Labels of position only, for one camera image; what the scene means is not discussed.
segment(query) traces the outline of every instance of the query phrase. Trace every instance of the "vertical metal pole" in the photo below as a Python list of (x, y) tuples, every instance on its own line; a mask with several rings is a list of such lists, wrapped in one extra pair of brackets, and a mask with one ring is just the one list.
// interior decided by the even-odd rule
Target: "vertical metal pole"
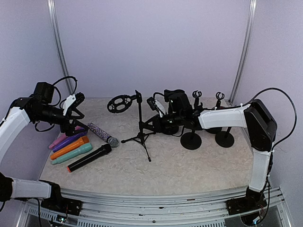
[[(62, 71), (63, 71), (63, 77), (67, 77), (67, 76), (69, 76), (69, 73), (67, 70), (66, 61), (65, 61), (65, 57), (64, 57), (64, 53), (63, 53), (60, 34), (59, 34), (55, 2), (54, 2), (54, 0), (47, 0), (47, 2), (48, 2), (49, 15), (50, 15), (51, 23), (52, 23), (52, 27), (53, 27), (53, 34), (55, 37), (57, 51), (58, 51), (58, 55), (59, 55), (59, 59), (60, 59), (60, 63), (61, 63)], [(72, 94), (73, 85), (71, 83), (71, 80), (66, 79), (65, 82), (66, 82), (66, 86), (67, 86), (69, 93)]]
[(255, 18), (256, 6), (257, 6), (257, 0), (250, 0), (250, 10), (249, 10), (248, 21), (247, 21), (247, 26), (246, 26), (243, 49), (242, 49), (242, 53), (241, 53), (240, 62), (238, 65), (236, 80), (234, 82), (231, 96), (229, 98), (229, 101), (231, 104), (234, 103), (236, 95), (237, 95), (237, 91), (239, 89), (240, 80), (242, 77), (243, 68), (244, 68), (244, 64), (245, 64), (245, 60), (246, 60), (246, 56), (247, 56), (247, 52), (248, 52), (248, 47), (249, 47), (249, 43), (250, 43), (250, 37), (251, 37), (251, 31), (252, 31), (252, 27), (253, 27), (253, 23), (254, 23), (254, 18)]

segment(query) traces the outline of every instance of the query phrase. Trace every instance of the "metal frame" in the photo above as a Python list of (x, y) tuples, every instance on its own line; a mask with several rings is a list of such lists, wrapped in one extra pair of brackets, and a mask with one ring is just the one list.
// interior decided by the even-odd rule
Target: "metal frame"
[[(62, 67), (63, 77), (67, 77), (67, 76), (69, 76), (69, 73), (67, 70), (66, 61), (65, 61), (63, 48), (62, 48), (62, 44), (61, 44), (61, 39), (60, 39), (55, 2), (54, 2), (54, 0), (47, 0), (47, 2), (48, 2), (49, 15), (50, 15), (51, 23), (52, 23), (52, 27), (53, 27), (53, 34), (55, 37), (57, 51), (58, 51), (58, 55), (59, 55), (59, 59), (60, 59), (61, 67)], [(73, 92), (73, 85), (71, 83), (71, 80), (66, 79), (65, 83), (66, 83), (67, 89), (71, 95)]]
[(232, 105), (234, 104), (234, 101), (235, 101), (235, 98), (236, 98), (236, 95), (237, 95), (237, 92), (239, 89), (242, 73), (243, 73), (243, 68), (244, 68), (244, 64), (245, 64), (245, 60), (246, 60), (246, 56), (247, 56), (247, 52), (248, 52), (248, 47), (250, 44), (251, 31), (252, 31), (252, 27), (254, 24), (256, 7), (257, 7), (257, 0), (250, 0), (250, 10), (249, 10), (249, 15), (248, 15), (248, 20), (247, 20), (243, 49), (242, 49), (242, 53), (241, 53), (240, 62), (238, 65), (236, 80), (234, 82), (231, 96), (229, 98), (229, 101)]
[[(64, 197), (83, 201), (80, 216), (69, 215), (68, 222), (65, 223), (75, 227), (222, 227), (225, 226), (227, 218), (239, 216), (229, 216), (225, 202), (231, 198), (242, 197), (245, 192), (246, 187), (241, 187), (187, 195), (126, 196), (62, 189)], [(265, 190), (265, 197), (268, 199), (267, 192), (268, 190)], [(270, 207), (274, 206), (280, 211), (283, 227), (291, 227), (280, 188), (270, 190)], [(37, 216), (37, 202), (29, 200), (23, 214)], [(51, 220), (51, 217), (54, 218), (57, 214), (60, 213), (41, 208), (41, 218)]]

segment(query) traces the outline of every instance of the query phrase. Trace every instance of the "black round base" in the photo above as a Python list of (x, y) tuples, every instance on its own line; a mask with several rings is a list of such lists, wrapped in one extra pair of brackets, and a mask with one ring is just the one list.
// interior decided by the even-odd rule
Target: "black round base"
[(221, 131), (216, 134), (215, 140), (217, 144), (220, 145), (221, 147), (230, 148), (235, 143), (235, 139), (230, 133), (227, 134), (227, 137), (225, 136), (226, 136), (226, 132)]
[(164, 129), (163, 134), (165, 135), (174, 135), (179, 131), (179, 126), (169, 128), (169, 129)]
[(181, 142), (182, 146), (185, 147), (186, 149), (196, 150), (201, 146), (202, 140), (201, 140), (201, 137), (196, 133), (194, 134), (192, 139), (191, 139), (191, 135), (192, 135), (191, 132), (185, 133), (181, 137), (180, 142)]
[(207, 131), (208, 133), (211, 133), (211, 134), (217, 134), (218, 132), (221, 132), (221, 130), (222, 130), (222, 127), (205, 129), (205, 131)]

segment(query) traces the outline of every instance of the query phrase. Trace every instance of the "sparkly microphone handle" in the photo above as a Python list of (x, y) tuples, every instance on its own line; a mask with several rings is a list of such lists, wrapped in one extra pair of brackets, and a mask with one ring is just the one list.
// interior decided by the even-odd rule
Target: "sparkly microphone handle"
[(108, 143), (112, 148), (116, 148), (119, 146), (119, 140), (117, 138), (112, 137), (106, 131), (103, 131), (98, 126), (94, 125), (93, 123), (89, 123), (87, 125), (89, 129), (99, 136), (102, 140)]

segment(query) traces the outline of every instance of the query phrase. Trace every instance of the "beige table surface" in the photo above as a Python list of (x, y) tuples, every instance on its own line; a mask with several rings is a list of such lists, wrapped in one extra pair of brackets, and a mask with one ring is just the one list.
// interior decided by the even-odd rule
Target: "beige table surface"
[[(124, 113), (112, 114), (107, 110), (109, 100), (86, 99), (79, 106), (85, 114), (81, 121), (92, 122), (119, 140), (136, 136), (139, 130), (137, 103), (133, 102)], [(200, 101), (206, 107), (216, 103), (215, 98), (201, 98)], [(143, 120), (155, 114), (144, 100)], [(72, 173), (66, 167), (84, 155), (54, 166), (49, 158), (40, 179), (66, 189), (125, 195), (187, 194), (246, 186), (251, 174), (252, 153), (239, 128), (232, 128), (231, 133), (235, 144), (222, 148), (216, 144), (214, 135), (198, 131), (202, 145), (197, 150), (183, 148), (180, 138), (158, 133), (146, 141), (152, 162), (148, 162), (140, 144), (130, 141), (120, 143), (108, 155)], [(88, 138), (93, 150), (105, 144), (91, 131)]]

